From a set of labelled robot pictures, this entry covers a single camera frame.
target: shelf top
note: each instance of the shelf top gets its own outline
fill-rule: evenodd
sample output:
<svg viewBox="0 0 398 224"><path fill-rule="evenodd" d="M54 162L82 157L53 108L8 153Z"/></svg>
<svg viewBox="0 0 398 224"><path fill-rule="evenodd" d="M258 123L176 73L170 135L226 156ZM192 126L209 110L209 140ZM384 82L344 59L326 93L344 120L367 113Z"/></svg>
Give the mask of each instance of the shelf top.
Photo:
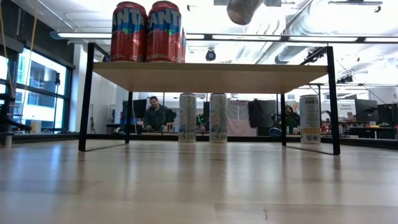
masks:
<svg viewBox="0 0 398 224"><path fill-rule="evenodd" d="M287 93L327 74L327 66L96 62L94 72L127 91Z"/></svg>

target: white wall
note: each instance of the white wall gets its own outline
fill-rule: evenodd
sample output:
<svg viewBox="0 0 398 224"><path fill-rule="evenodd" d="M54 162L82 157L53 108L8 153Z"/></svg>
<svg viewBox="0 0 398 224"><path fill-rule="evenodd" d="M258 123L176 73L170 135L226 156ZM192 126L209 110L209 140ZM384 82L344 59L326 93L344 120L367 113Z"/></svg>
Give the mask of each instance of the white wall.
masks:
<svg viewBox="0 0 398 224"><path fill-rule="evenodd" d="M86 78L87 52L86 45L75 45L73 64L76 69L72 74L72 95L70 103L69 130L80 131L81 109ZM111 105L116 102L116 85L107 79L93 73L90 96L90 113L88 121L88 133L91 133L90 118L93 115L97 134L105 134L105 124L111 116Z"/></svg>
<svg viewBox="0 0 398 224"><path fill-rule="evenodd" d="M398 87L371 88L369 99L376 100L378 105L398 103Z"/></svg>

